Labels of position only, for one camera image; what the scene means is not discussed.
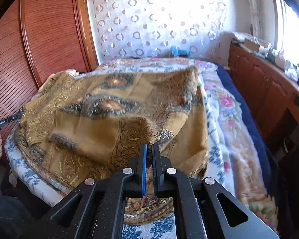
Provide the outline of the dark blue mattress sheet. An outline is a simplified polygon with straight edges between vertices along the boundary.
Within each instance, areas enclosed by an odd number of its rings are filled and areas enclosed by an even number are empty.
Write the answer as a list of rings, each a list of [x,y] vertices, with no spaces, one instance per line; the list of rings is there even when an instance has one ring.
[[[269,195],[275,198],[276,204],[278,204],[280,197],[278,190],[278,164],[274,160],[274,157],[270,150],[263,142],[261,135],[259,134],[259,131],[256,127],[256,124],[252,118],[250,109],[248,108],[246,101],[234,85],[231,77],[226,72],[223,66],[219,64],[216,64],[216,66],[218,67],[216,72],[222,84],[224,85],[224,88],[227,89],[231,94],[233,94],[235,99],[239,103],[241,103],[240,107],[242,109],[242,121],[246,125],[247,130],[257,150],[265,188],[267,189]]]

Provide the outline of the blue floral linen sheet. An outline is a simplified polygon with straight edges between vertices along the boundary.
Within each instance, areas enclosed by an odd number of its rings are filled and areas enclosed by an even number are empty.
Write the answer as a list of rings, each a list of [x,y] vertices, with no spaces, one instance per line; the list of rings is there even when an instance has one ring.
[[[17,144],[14,142],[13,135],[16,130],[14,127],[5,142],[5,152],[10,164],[12,173],[10,183],[13,186],[24,185],[25,192],[29,192],[35,200],[42,203],[45,207],[53,207],[64,196],[47,185],[27,164]],[[174,214],[161,218],[157,221],[132,225],[124,224],[122,226],[122,238],[176,238],[176,227]]]

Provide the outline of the teal object behind bed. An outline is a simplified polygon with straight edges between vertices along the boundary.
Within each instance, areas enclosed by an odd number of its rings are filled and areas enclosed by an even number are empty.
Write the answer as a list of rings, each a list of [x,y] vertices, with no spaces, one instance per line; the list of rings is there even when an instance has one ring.
[[[172,58],[189,58],[190,51],[181,50],[179,47],[172,45],[168,55]]]

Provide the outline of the floral bed blanket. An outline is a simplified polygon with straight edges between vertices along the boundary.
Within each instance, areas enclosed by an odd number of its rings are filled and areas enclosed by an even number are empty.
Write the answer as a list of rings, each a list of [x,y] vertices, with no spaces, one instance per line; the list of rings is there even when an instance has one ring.
[[[278,207],[275,198],[265,188],[257,150],[242,121],[241,103],[224,88],[216,72],[216,64],[186,58],[116,59],[103,63],[95,72],[171,72],[190,66],[199,70],[209,143],[207,169],[194,177],[211,176],[216,179],[276,230]]]

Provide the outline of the window with wooden frame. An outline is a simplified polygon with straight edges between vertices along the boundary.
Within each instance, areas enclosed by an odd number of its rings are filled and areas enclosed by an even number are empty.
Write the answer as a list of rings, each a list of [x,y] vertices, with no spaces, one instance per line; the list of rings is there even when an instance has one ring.
[[[284,58],[299,64],[299,17],[284,0],[274,0],[278,24],[277,50],[284,51]]]

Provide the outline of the wooden side cabinet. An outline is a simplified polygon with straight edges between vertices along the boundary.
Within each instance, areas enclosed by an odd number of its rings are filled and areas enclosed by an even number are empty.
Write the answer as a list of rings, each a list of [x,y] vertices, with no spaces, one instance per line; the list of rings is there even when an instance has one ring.
[[[299,126],[299,85],[282,70],[234,44],[229,46],[228,66],[263,139],[274,134],[286,111]]]

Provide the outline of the beige folded blanket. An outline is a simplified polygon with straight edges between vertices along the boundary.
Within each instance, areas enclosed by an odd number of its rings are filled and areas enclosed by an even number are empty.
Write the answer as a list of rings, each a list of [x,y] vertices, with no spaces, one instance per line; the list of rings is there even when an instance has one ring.
[[[39,88],[38,92],[39,93],[46,93],[54,85],[54,83],[58,80],[58,78],[63,73],[67,73],[67,74],[71,75],[72,77],[75,77],[79,74],[79,72],[75,69],[67,69],[67,70],[64,70],[64,71],[60,71],[58,73],[53,73],[53,74],[49,75],[47,80]]]

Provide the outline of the white circle-patterned curtain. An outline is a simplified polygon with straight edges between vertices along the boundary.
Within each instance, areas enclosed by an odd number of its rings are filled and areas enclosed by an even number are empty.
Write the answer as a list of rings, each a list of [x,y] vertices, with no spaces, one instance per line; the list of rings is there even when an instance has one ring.
[[[88,0],[100,61],[166,57],[218,58],[224,0]]]

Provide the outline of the cardboard box on cabinet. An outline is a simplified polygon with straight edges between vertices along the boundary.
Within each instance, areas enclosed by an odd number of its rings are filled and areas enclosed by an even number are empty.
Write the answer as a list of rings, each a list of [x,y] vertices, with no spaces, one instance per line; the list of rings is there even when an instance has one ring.
[[[259,52],[260,45],[247,38],[245,38],[244,46],[253,52]]]

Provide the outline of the golden brown patterned cloth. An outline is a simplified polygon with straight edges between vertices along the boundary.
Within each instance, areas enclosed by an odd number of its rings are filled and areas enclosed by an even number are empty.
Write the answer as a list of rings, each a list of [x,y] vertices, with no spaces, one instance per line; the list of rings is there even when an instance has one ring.
[[[64,194],[125,168],[142,144],[157,144],[174,168],[201,178],[208,141],[198,68],[61,73],[24,106],[13,138],[27,164]]]

